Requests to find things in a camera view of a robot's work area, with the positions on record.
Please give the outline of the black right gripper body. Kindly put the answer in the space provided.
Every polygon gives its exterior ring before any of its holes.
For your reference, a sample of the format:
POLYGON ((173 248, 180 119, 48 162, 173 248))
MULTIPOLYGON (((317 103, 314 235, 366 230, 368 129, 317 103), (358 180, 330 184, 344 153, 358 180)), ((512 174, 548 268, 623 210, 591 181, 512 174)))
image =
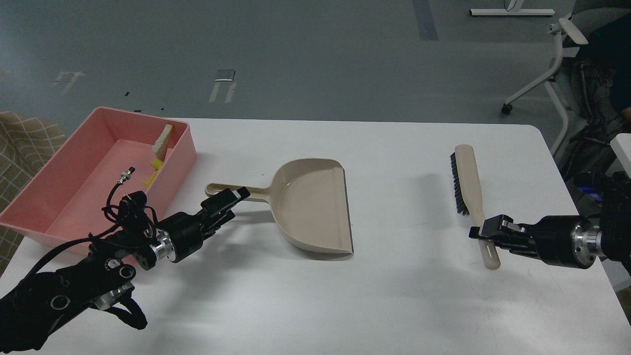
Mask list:
POLYGON ((581 216, 545 216, 536 224, 518 224, 525 233, 508 237, 511 254, 546 265, 590 268, 598 256, 601 231, 581 216))

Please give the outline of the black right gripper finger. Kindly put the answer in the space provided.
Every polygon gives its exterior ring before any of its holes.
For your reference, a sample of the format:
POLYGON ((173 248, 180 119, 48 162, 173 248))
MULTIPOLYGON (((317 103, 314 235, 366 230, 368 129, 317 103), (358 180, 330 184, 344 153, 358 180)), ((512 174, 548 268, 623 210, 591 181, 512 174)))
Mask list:
POLYGON ((511 229, 509 227, 500 226, 498 228, 490 228, 484 230, 482 227, 472 226, 469 229, 469 238, 478 241, 487 241, 500 249, 509 249, 507 244, 511 229))
POLYGON ((497 215, 497 216, 493 216, 491 218, 486 219, 485 222, 483 222, 482 228, 484 230, 487 230, 490 228, 498 228, 500 226, 509 227, 511 229, 510 235, 518 234, 518 233, 523 234, 526 232, 525 227, 521 227, 518 224, 514 224, 513 219, 507 215, 497 215))

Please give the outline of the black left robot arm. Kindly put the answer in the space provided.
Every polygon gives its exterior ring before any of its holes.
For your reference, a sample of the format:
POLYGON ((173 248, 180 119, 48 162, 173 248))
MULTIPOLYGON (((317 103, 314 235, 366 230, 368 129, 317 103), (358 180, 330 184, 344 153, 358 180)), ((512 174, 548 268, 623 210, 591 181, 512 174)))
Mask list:
POLYGON ((197 213, 178 212, 159 221, 143 191, 112 203, 134 171, 120 175, 102 208, 111 227, 54 247, 2 297, 2 353, 41 349, 52 333, 88 309, 146 328, 146 316, 132 297, 136 268, 124 259, 132 256, 144 270, 163 259, 178 263, 201 249, 234 218, 233 207, 250 196, 245 187, 224 188, 203 200, 197 213))

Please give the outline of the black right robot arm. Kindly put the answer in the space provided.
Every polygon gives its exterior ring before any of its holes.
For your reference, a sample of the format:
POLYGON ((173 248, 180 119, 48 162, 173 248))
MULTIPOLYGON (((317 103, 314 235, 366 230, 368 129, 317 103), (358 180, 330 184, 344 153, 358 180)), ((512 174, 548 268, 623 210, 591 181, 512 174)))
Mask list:
POLYGON ((576 175, 574 184, 599 203, 597 222, 588 216, 551 215, 536 224, 515 224, 509 216, 497 215, 471 227, 469 237, 555 267, 587 269, 603 257, 629 271, 630 177, 624 171, 610 176, 586 172, 576 175))

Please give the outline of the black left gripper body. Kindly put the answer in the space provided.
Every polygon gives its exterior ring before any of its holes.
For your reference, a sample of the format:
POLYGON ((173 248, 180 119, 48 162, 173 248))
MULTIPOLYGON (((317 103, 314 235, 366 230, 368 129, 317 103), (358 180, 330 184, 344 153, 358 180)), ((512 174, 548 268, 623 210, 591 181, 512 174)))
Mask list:
POLYGON ((150 246, 155 260, 178 263, 201 249, 205 240, 235 217, 232 207, 236 204, 236 191, 221 190, 203 200, 195 214, 177 212, 159 221, 156 241, 150 246))

